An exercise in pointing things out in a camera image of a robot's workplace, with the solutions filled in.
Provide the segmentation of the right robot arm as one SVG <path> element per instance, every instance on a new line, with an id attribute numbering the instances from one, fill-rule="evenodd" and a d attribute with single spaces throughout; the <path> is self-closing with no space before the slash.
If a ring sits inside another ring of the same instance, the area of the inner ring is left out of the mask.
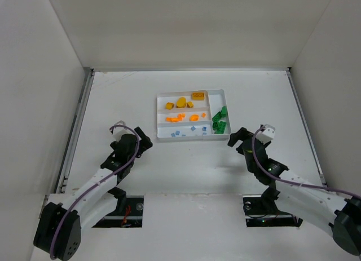
<path id="1" fill-rule="evenodd" d="M 273 160 L 266 149 L 275 128 L 261 125 L 256 132 L 242 127 L 230 134 L 228 146 L 239 146 L 247 170 L 267 189 L 262 193 L 268 213 L 292 214 L 331 236 L 345 252 L 360 255 L 360 196 L 340 189 L 310 184 L 298 174 Z"/>

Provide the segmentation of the yellow curved duplo brick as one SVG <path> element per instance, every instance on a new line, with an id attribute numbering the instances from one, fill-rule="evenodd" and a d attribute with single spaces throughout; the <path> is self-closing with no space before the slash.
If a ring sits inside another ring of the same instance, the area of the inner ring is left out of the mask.
<path id="1" fill-rule="evenodd" d="M 187 99 L 185 97 L 180 97 L 176 103 L 177 108 L 185 108 L 187 106 Z"/>

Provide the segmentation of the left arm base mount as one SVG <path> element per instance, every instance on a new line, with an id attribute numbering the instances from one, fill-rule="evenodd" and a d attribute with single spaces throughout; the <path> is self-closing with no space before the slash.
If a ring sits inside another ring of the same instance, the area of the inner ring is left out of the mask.
<path id="1" fill-rule="evenodd" d="M 144 196 L 129 196 L 119 188 L 113 188 L 108 193 L 117 200 L 117 205 L 93 228 L 142 228 Z"/>

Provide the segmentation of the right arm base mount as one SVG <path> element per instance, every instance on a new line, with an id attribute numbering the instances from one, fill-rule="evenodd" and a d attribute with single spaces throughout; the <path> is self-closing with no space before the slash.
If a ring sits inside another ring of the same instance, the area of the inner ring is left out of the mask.
<path id="1" fill-rule="evenodd" d="M 279 192 L 268 187 L 261 195 L 243 195 L 243 211 L 248 228 L 300 227 L 303 220 L 280 211 L 275 201 Z"/>

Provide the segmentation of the green duplo plate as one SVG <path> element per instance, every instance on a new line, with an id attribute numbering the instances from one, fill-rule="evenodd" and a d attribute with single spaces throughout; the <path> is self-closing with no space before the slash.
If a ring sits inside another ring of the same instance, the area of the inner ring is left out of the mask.
<path id="1" fill-rule="evenodd" d="M 222 117 L 227 116 L 227 107 L 223 106 L 222 109 L 220 110 L 220 113 Z"/>
<path id="2" fill-rule="evenodd" d="M 212 118 L 212 121 L 213 122 L 218 122 L 222 119 L 222 113 L 221 112 L 218 112 L 213 118 Z"/>
<path id="3" fill-rule="evenodd" d="M 213 122 L 212 125 L 215 134 L 224 134 L 226 126 L 227 126 L 227 122 L 225 121 Z"/>

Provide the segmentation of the yellow long duplo brick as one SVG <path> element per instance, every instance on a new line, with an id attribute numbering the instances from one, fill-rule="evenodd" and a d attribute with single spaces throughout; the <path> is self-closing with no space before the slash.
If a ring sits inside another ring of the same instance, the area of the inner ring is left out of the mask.
<path id="1" fill-rule="evenodd" d="M 192 100 L 204 100 L 205 93 L 204 92 L 193 92 L 191 95 Z"/>

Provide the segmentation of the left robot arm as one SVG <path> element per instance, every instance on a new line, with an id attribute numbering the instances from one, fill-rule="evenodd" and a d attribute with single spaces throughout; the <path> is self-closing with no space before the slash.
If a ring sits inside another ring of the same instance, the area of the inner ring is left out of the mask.
<path id="1" fill-rule="evenodd" d="M 112 153 L 91 179 L 65 201 L 49 202 L 43 208 L 33 246 L 48 253 L 51 260 L 70 260 L 82 234 L 125 204 L 126 192 L 118 185 L 129 175 L 134 161 L 153 144 L 140 127 L 121 128 L 125 133 L 111 143 Z"/>

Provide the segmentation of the yellow square duplo brick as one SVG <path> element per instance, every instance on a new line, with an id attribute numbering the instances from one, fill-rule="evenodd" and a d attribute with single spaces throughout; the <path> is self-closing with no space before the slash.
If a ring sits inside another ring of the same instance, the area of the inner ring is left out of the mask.
<path id="1" fill-rule="evenodd" d="M 193 107 L 194 107 L 193 102 L 189 101 L 189 102 L 187 103 L 187 107 L 188 107 L 188 108 L 193 108 Z"/>

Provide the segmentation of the orange half-round lego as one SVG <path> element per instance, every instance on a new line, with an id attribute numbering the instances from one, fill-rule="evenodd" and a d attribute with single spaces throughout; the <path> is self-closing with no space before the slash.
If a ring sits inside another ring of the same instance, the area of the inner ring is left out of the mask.
<path id="1" fill-rule="evenodd" d="M 199 120 L 198 114 L 193 114 L 190 116 L 190 122 L 197 122 Z"/>

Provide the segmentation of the orange curved piece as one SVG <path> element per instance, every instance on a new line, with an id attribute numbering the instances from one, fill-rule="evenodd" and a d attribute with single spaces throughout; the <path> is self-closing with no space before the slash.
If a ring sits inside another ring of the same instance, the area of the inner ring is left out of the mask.
<path id="1" fill-rule="evenodd" d="M 166 117 L 166 122 L 178 122 L 178 119 L 176 117 Z"/>

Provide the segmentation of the orange slope piece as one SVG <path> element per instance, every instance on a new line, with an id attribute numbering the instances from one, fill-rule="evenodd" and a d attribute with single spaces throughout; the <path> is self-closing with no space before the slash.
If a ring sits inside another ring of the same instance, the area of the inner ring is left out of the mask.
<path id="1" fill-rule="evenodd" d="M 180 113 L 177 116 L 177 121 L 180 122 L 185 118 L 186 114 L 185 113 Z"/>

